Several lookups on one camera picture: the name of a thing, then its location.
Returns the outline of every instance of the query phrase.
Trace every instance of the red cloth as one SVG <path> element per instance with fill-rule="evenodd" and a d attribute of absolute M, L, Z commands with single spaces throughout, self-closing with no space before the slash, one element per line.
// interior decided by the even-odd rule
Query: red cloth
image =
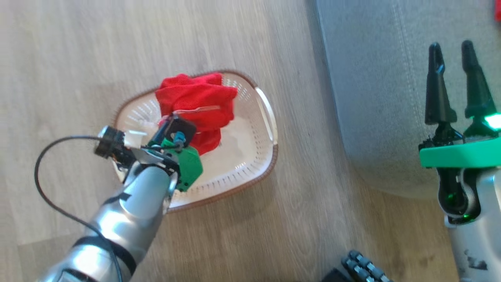
<path fill-rule="evenodd" d="M 501 0 L 496 1 L 496 7 L 495 7 L 495 18 L 496 21 L 501 22 Z"/>
<path fill-rule="evenodd" d="M 196 125 L 197 134 L 190 145 L 197 149 L 200 155 L 217 148 L 221 141 L 220 128 L 228 125 L 234 118 L 233 99 L 237 95 L 237 89 L 222 86 L 220 73 L 195 78 L 180 74 L 166 78 L 155 95 L 162 115 L 170 115 L 178 110 L 219 107 L 179 114 Z"/>

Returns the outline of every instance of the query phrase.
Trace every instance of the brown basket rim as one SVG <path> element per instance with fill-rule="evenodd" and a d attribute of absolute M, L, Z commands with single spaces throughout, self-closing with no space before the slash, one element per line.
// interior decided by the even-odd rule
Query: brown basket rim
<path fill-rule="evenodd" d="M 196 75 L 191 75 L 191 77 L 198 77 L 198 76 L 202 76 L 202 75 L 206 75 L 206 74 L 210 74 L 210 73 L 214 73 L 214 72 L 219 72 L 219 73 L 222 73 L 222 74 L 229 73 L 229 74 L 233 74 L 233 75 L 239 76 L 239 77 L 243 78 L 245 81 L 247 81 L 254 89 L 258 88 L 258 85 L 248 75 L 243 74 L 243 73 L 241 73 L 239 71 L 236 71 L 236 70 L 231 70 L 231 69 L 222 69 L 222 70 L 215 70 L 215 71 L 210 71 L 210 72 L 203 72 L 203 73 L 199 73 L 199 74 L 196 74 Z M 115 114 L 115 116 L 113 118 L 113 126 L 117 125 L 118 115 L 122 112 L 122 110 L 130 102 L 134 101 L 135 99 L 137 99 L 139 97 L 143 97 L 143 96 L 149 95 L 152 92 L 155 92 L 157 89 L 158 89 L 158 86 L 152 87 L 152 88 L 150 88 L 150 89 L 148 89 L 146 91 L 143 91 L 143 92 L 139 93 L 138 95 L 136 95 L 136 96 L 134 96 L 134 97 L 132 97 L 130 99 L 127 99 L 124 103 L 122 103 L 122 105 L 118 108 L 118 110 L 116 111 L 116 114 Z M 248 181 L 248 182 L 246 182 L 246 183 L 244 183 L 242 185 L 239 185 L 239 186 L 237 186 L 237 187 L 235 187 L 235 188 L 233 188 L 231 190 L 228 190 L 228 191 L 223 192 L 221 194 L 217 194 L 217 195 L 209 197 L 207 199 L 196 201 L 196 202 L 193 202 L 193 203 L 190 203 L 190 204 L 187 204 L 187 205 L 183 205 L 183 206 L 180 206 L 180 207 L 169 208 L 168 212 L 169 213 L 171 213 L 171 212 L 178 212 L 178 211 L 182 211 L 182 210 L 187 210 L 187 209 L 191 209 L 191 208 L 203 206 L 203 205 L 215 202 L 217 200 L 226 198 L 226 197 L 231 196 L 233 194 L 236 194 L 236 193 L 238 193 L 240 191 L 243 191 L 244 189 L 249 188 L 250 186 L 252 186 L 252 185 L 260 182 L 265 177 L 267 177 L 272 172 L 273 168 L 275 167 L 275 164 L 277 163 L 277 159 L 278 159 L 278 150 L 279 150 L 278 144 L 273 145 L 273 154 L 272 154 L 272 159 L 270 161 L 270 164 L 268 165 L 268 167 L 266 168 L 266 170 L 261 175 L 259 175 L 258 177 L 252 179 L 251 181 Z"/>

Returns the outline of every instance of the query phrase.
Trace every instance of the green plastic mount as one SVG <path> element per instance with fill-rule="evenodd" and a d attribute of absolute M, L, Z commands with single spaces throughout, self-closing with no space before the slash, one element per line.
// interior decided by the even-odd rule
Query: green plastic mount
<path fill-rule="evenodd" d="M 174 143 L 165 138 L 161 146 L 173 147 Z M 176 189 L 181 192 L 186 192 L 203 172 L 202 161 L 200 160 L 198 151 L 192 146 L 183 148 L 179 153 L 174 149 L 168 149 L 167 151 L 173 156 L 177 156 L 179 161 L 181 176 L 177 182 Z"/>
<path fill-rule="evenodd" d="M 419 151 L 425 168 L 489 168 L 501 166 L 501 137 Z"/>

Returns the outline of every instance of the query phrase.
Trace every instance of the sofa cushion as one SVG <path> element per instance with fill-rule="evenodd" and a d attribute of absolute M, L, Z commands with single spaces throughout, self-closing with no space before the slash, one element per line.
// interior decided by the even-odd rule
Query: sofa cushion
<path fill-rule="evenodd" d="M 501 111 L 501 24 L 494 1 L 318 0 L 327 61 L 348 158 L 372 187 L 405 197 L 436 197 L 435 170 L 417 146 L 424 124 L 428 47 L 439 42 L 445 83 L 463 132 L 466 75 L 461 43 L 473 41 Z"/>

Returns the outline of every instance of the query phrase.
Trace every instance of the white plastic basket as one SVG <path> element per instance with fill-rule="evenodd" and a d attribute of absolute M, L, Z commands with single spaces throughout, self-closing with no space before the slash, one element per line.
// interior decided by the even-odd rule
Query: white plastic basket
<path fill-rule="evenodd" d="M 223 85 L 238 88 L 234 100 L 235 119 L 221 129 L 218 148 L 201 156 L 203 174 L 185 193 L 176 191 L 170 211 L 187 209 L 229 196 L 266 177 L 278 156 L 277 124 L 265 94 L 245 75 L 222 73 Z M 147 133 L 147 142 L 161 119 L 155 92 L 127 101 L 118 111 L 114 126 L 121 131 Z M 124 175 L 117 170 L 120 180 Z"/>

